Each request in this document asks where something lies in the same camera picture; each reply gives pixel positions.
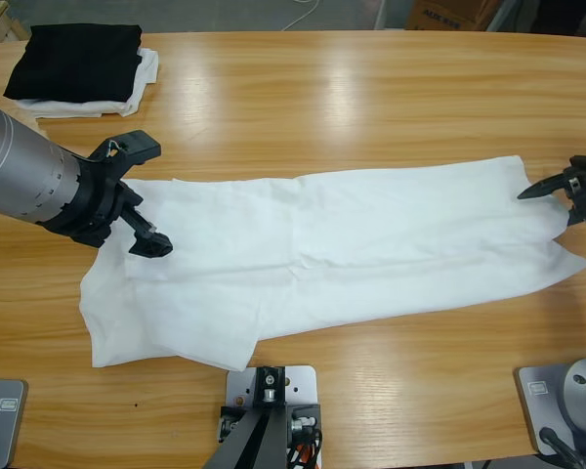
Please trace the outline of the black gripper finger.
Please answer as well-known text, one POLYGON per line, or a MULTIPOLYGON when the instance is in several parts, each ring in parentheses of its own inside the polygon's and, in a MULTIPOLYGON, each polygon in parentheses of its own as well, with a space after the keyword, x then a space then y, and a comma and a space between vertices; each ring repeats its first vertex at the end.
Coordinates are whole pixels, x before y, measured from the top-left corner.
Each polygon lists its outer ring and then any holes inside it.
POLYGON ((555 191, 563 190, 566 186, 564 174, 557 174, 538 181, 522 191, 517 199, 531 199, 550 195, 555 191))
POLYGON ((144 258, 162 258, 173 251, 169 237, 159 232, 134 232, 135 242, 129 253, 144 258))

